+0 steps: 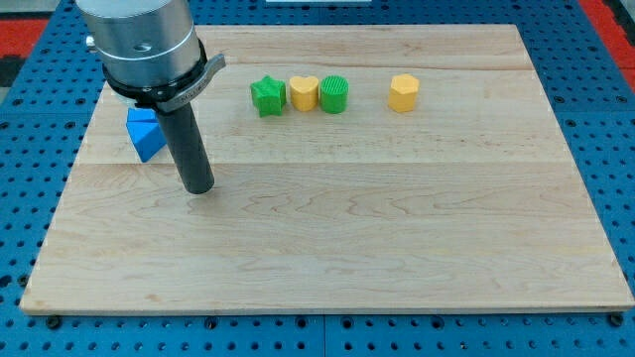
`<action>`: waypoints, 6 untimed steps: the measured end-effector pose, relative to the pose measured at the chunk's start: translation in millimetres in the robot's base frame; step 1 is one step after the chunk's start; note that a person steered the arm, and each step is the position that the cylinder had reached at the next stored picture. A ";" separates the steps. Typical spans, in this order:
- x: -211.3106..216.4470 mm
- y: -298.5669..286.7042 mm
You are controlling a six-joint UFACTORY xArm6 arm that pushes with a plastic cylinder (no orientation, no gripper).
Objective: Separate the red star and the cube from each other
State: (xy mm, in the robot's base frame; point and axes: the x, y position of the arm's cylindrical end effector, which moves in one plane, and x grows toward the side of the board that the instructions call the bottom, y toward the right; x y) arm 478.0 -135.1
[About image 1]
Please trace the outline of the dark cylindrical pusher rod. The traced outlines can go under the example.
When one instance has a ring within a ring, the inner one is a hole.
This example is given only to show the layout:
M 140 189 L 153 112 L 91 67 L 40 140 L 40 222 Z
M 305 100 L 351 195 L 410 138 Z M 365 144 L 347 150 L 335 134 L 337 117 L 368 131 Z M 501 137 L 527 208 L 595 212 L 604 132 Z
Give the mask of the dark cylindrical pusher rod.
M 214 185 L 214 176 L 190 104 L 174 111 L 156 110 L 157 120 L 187 192 L 202 194 Z

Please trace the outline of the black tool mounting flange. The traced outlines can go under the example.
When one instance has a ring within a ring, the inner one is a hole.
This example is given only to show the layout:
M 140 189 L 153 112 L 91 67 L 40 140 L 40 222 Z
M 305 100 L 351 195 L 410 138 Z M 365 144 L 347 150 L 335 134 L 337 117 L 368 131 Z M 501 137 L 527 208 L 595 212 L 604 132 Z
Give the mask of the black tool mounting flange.
M 198 49 L 199 59 L 190 70 L 160 84 L 127 84 L 116 78 L 105 64 L 102 69 L 107 83 L 130 108 L 172 112 L 194 100 L 207 88 L 212 78 L 226 67 L 224 54 L 208 59 L 202 41 L 198 41 Z

